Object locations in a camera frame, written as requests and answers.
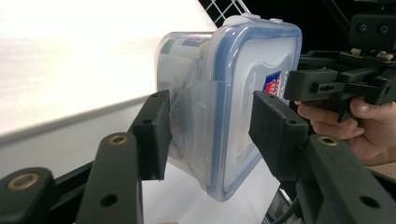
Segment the wire rack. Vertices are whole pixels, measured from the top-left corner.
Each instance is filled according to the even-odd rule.
[[[230,16],[250,13],[242,0],[199,0],[199,2],[217,27],[220,27]]]

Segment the human hand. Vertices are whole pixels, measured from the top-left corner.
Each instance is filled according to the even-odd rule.
[[[307,103],[296,103],[297,112],[309,119],[316,133],[346,139],[365,165],[396,161],[396,104],[369,105],[359,97],[350,110],[357,118],[338,123],[338,113]]]

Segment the white surface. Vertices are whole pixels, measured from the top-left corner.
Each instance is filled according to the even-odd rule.
[[[214,29],[193,0],[0,0],[0,178],[33,166],[58,177],[93,160],[155,91],[160,39]],[[143,183],[145,223],[260,223],[277,182],[259,164],[218,203],[168,163],[164,181]]]

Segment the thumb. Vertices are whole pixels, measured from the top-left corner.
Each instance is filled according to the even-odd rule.
[[[362,98],[356,97],[350,102],[350,110],[360,119],[374,119],[378,122],[392,123],[396,121],[396,106],[393,102],[384,105],[370,105]]]

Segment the transparent food container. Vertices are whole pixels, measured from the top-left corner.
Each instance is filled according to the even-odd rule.
[[[213,199],[228,200],[262,158],[248,135],[253,92],[283,99],[301,45],[296,25],[254,15],[231,16],[215,32],[173,32],[159,44],[157,90],[171,93],[169,161]]]

